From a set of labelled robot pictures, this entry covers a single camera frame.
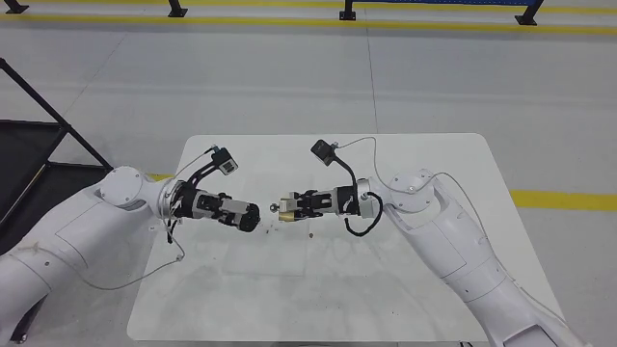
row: floor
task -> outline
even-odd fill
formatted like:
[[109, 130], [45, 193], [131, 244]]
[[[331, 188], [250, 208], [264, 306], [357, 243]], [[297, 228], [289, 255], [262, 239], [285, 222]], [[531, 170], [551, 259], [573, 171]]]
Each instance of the floor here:
[[[0, 56], [114, 165], [173, 173], [184, 142], [196, 134], [477, 132], [511, 189], [617, 193], [615, 38], [59, 23], [0, 28]], [[2, 119], [48, 120], [5, 75], [0, 99]], [[54, 159], [93, 163], [71, 141]], [[616, 215], [520, 213], [566, 318], [594, 345], [614, 345]], [[99, 270], [92, 280], [140, 276], [151, 241], [150, 233], [138, 233], [119, 242], [105, 261], [114, 276]], [[56, 291], [29, 344], [158, 345], [126, 335], [136, 294], [136, 286], [102, 293], [79, 282]]]

